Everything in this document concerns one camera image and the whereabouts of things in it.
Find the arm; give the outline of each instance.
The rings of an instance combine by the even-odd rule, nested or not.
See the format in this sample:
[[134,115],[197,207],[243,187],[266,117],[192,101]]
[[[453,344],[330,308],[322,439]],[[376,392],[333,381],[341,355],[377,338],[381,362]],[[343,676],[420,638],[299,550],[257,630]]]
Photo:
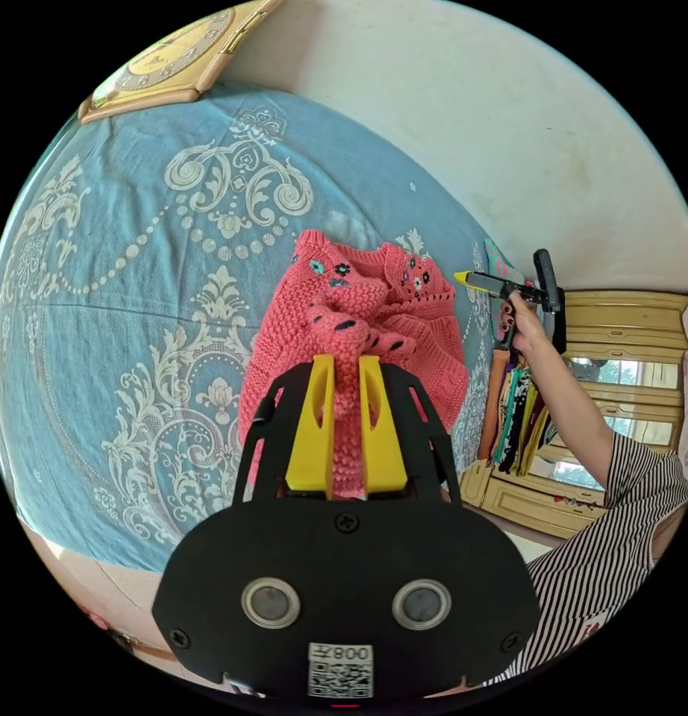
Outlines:
[[613,454],[613,430],[570,373],[538,317],[518,292],[510,296],[510,302],[516,310],[519,331],[513,345],[528,361],[551,420],[576,460],[606,489]]

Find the wooden furniture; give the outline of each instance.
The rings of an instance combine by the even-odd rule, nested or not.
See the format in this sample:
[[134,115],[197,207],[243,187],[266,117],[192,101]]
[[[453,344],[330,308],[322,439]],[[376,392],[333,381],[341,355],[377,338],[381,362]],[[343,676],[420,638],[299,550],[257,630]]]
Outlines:
[[[566,292],[572,373],[617,432],[667,452],[684,419],[681,366],[687,295]],[[568,538],[605,513],[604,492],[560,437],[529,473],[507,475],[479,460],[460,479],[468,504],[546,535]]]

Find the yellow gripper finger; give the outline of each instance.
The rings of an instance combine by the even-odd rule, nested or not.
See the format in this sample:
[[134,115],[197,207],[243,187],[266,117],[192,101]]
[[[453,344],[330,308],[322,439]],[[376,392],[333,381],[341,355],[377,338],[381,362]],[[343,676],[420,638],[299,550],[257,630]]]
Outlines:
[[374,493],[399,492],[406,487],[408,478],[376,356],[359,358],[359,392],[364,492],[367,497]]
[[315,356],[284,479],[296,492],[332,497],[334,460],[334,357]]

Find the bed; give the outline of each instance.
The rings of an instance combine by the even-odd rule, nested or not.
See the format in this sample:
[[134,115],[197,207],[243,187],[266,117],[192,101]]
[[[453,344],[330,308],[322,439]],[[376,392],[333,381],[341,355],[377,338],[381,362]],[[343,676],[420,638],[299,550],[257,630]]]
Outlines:
[[[34,532],[161,572],[232,498],[237,401],[296,238],[487,271],[490,238],[385,139],[295,95],[218,83],[202,101],[81,126],[41,159],[0,246],[0,463]],[[475,459],[488,298],[455,304],[469,370],[451,435]],[[223,550],[234,548],[223,545]]]

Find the clock face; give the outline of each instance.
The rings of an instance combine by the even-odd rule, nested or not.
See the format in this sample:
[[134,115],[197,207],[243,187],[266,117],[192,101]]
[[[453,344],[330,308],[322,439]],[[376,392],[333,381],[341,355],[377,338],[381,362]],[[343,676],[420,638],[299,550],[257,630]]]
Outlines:
[[178,30],[131,60],[118,73],[113,90],[147,90],[196,62],[228,30],[234,10],[224,10]]

